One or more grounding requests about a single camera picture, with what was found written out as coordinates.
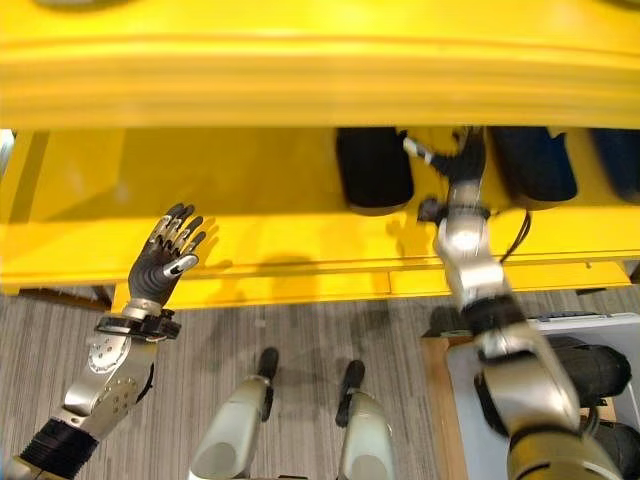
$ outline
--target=robotic hand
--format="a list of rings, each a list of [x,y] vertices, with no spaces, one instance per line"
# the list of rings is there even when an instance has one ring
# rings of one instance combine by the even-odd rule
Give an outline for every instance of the robotic hand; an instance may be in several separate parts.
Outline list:
[[[510,439],[513,480],[620,479],[604,450],[579,430],[575,388],[547,340],[531,328],[489,249],[489,211],[480,202],[485,163],[482,129],[468,131],[460,153],[445,157],[405,137],[449,179],[446,205],[425,200],[419,219],[438,226],[435,248],[484,369],[476,378],[485,418]]]
[[[82,374],[62,407],[14,457],[6,480],[73,479],[98,442],[147,394],[158,342],[180,332],[163,306],[181,275],[198,263],[193,252],[206,236],[201,231],[189,242],[202,224],[196,217],[182,228],[193,211],[192,205],[175,205],[153,229],[129,274],[131,300],[122,314],[100,319]]]

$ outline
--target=black object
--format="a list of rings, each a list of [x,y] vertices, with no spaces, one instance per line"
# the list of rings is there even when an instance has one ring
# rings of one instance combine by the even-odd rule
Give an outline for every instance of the black object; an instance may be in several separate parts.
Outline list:
[[[273,378],[278,371],[278,361],[280,359],[280,353],[273,347],[265,348],[260,355],[258,361],[258,375],[264,378],[268,378],[269,382],[273,382]],[[262,421],[269,420],[271,415],[271,407],[273,406],[273,387],[271,383],[267,387],[267,393],[264,397],[264,405],[262,406]]]
[[[352,388],[360,388],[364,380],[365,367],[360,360],[352,360],[347,366],[342,378],[342,388],[340,391],[340,404],[336,413],[336,425],[346,428],[349,423],[349,407],[351,406]]]
[[[551,336],[549,343],[576,387],[581,407],[620,395],[631,379],[627,358],[611,347],[564,336]]]
[[[463,308],[460,314],[474,336],[526,320],[511,295],[477,300]]]
[[[476,375],[473,380],[473,384],[476,387],[478,400],[480,400],[480,406],[482,407],[482,414],[484,415],[484,419],[486,420],[487,424],[496,433],[499,433],[503,437],[506,437],[507,429],[504,426],[504,423],[502,423],[502,419],[500,418],[500,414],[496,409],[495,403],[493,403],[493,398],[491,398],[491,394],[489,393],[489,387],[487,387],[487,382],[484,378],[484,375]]]
[[[523,207],[549,208],[576,196],[564,134],[553,138],[544,127],[492,127],[490,131],[505,183]]]
[[[159,317],[147,315],[144,320],[131,317],[104,316],[96,325],[95,330],[110,335],[125,335],[144,340],[164,338],[175,340],[180,334],[182,325],[171,320],[174,313],[173,310],[163,308]],[[129,330],[127,333],[123,333],[119,331],[120,328]]]
[[[440,222],[451,214],[478,215],[485,220],[491,216],[491,212],[481,205],[445,205],[438,202],[435,197],[427,197],[418,207],[418,222],[432,222],[440,225]]]
[[[435,154],[430,165],[449,179],[449,184],[479,181],[486,164],[484,133],[481,128],[469,132],[460,152],[455,155]]]
[[[594,128],[591,135],[616,193],[640,203],[640,130]]]
[[[338,128],[336,153],[349,206],[364,215],[386,215],[413,197],[403,137],[393,127]]]
[[[609,454],[625,480],[640,477],[640,434],[622,423],[600,421],[595,439]]]
[[[522,220],[522,225],[520,225],[520,230],[518,231],[518,235],[516,235],[516,239],[513,241],[511,246],[507,249],[504,255],[500,258],[500,263],[504,263],[507,258],[511,256],[513,252],[515,252],[518,247],[524,242],[524,239],[529,235],[529,230],[531,230],[531,212],[527,210],[524,214],[524,219]]]
[[[98,446],[91,435],[50,418],[20,458],[62,478],[72,479]]]
[[[136,398],[136,403],[140,403],[140,400],[142,400],[145,395],[149,393],[149,390],[153,388],[153,372],[155,371],[155,368],[155,364],[152,363],[151,367],[149,368],[149,377],[147,377],[147,383],[145,383],[144,387],[142,387],[140,395],[138,395],[138,398]]]

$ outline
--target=yellow table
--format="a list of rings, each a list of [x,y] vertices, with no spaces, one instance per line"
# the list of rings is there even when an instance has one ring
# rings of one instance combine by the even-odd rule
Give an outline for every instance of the yellow table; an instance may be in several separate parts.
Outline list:
[[[449,149],[449,131],[412,134]],[[612,193],[587,132],[568,132],[579,195],[534,213],[507,262],[518,290],[625,285],[620,262],[640,257],[640,207]],[[435,228],[417,225],[416,211],[446,184],[414,161],[408,207],[359,216],[344,204],[333,149],[328,128],[21,132],[0,184],[0,284],[116,284],[117,308],[157,217],[189,201],[211,240],[175,308],[445,294]],[[510,200],[490,144],[488,156],[485,201],[502,210]],[[520,209],[492,217],[496,255],[522,218]]]
[[[640,127],[623,2],[109,3],[3,2],[0,125]]]

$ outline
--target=black joint cover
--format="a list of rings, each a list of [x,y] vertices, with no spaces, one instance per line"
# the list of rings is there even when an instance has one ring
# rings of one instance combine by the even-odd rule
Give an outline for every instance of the black joint cover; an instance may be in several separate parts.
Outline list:
[[[72,479],[97,446],[98,441],[88,433],[50,418],[20,458],[44,471]]]
[[[474,336],[526,320],[511,295],[483,298],[466,306],[460,314]]]

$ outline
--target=yellow shelf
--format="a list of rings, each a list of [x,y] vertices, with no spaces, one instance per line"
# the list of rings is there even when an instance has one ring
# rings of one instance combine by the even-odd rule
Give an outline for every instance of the yellow shelf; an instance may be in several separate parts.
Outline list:
[[[410,131],[453,148],[450,128]],[[507,262],[515,288],[628,284],[618,262],[640,258],[640,207],[611,191],[585,130],[568,129],[567,147],[579,194],[533,214]],[[510,200],[493,155],[489,143],[484,200],[504,210]],[[205,295],[227,305],[446,293],[435,228],[417,225],[416,211],[447,186],[420,162],[412,169],[416,194],[404,211],[363,217],[344,204],[328,128],[20,132],[0,183],[0,285],[122,284],[157,218],[188,201],[206,217],[210,240],[184,281],[195,293],[179,287],[178,304],[197,306]],[[491,218],[496,255],[522,216]]]
[[[560,263],[508,266],[506,273],[515,291],[620,287],[629,278],[615,262]],[[183,280],[167,304],[174,310],[192,308],[308,303],[340,300],[391,299],[447,295],[441,269],[289,275],[225,279]],[[116,285],[112,309],[122,311],[129,300],[126,283]]]
[[[640,10],[606,0],[4,2],[0,125],[640,127]]]

